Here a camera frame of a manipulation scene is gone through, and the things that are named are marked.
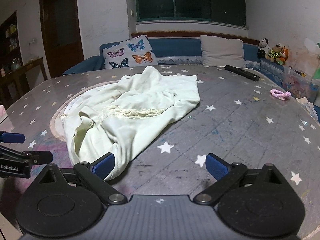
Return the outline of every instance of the pink butterfly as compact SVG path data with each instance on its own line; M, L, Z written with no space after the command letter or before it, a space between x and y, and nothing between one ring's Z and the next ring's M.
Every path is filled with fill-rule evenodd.
M116 50L116 52L108 52L107 54L110 57L122 56L122 55L124 55L123 50L124 50L124 48Z

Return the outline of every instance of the door frame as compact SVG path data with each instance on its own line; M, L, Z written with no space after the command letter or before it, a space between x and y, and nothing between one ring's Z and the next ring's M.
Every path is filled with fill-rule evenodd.
M81 35L80 35L80 27L79 27L79 15L78 15L78 0L75 0L75 13L76 13L76 33L78 35L79 41L79 52L81 52L82 54L82 59L84 60L84 54L83 54L83 48L82 48L82 40L81 40ZM47 44L47 38L45 35L45 25L44 25L44 0L40 0L40 23L41 23L41 33L42 33L42 39L43 39L43 45L44 45L44 52L46 54L47 57L47 52L49 51L49 47Z

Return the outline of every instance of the round table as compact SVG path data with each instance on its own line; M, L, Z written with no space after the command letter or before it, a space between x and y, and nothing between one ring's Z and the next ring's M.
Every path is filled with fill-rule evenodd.
M25 134L25 143L3 145L18 151L50 150L53 163L60 168L72 167L66 143L49 127L54 114L81 91L142 73L144 68L92 71L44 81L10 106L8 118L0 124L0 130ZM110 184L127 197L189 194L193 198L215 182L202 165L203 155L214 153L249 168L273 163L305 204L306 218L299 236L314 231L320 224L320 126L310 114L294 98L286 102L273 98L269 91L278 87L261 73L260 80L254 82L224 68L156 68L163 75L197 75L200 104L168 125ZM174 146L170 153L161 154L158 146L165 142ZM15 189L24 192L42 168L34 167L31 179L15 179Z

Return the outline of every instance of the panda plush toy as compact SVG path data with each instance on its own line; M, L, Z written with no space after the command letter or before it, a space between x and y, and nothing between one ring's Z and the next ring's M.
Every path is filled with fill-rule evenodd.
M258 58L265 58L266 54L269 54L269 50L271 50L269 46L269 41L267 38L263 38L259 42Z

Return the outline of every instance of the plastic storage box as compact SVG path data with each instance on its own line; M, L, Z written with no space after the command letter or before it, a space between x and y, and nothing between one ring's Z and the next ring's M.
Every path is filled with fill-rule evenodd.
M311 80L304 78L288 67L284 67L284 79L282 86L295 98L306 97L310 103L315 101L319 90L318 85L313 84Z

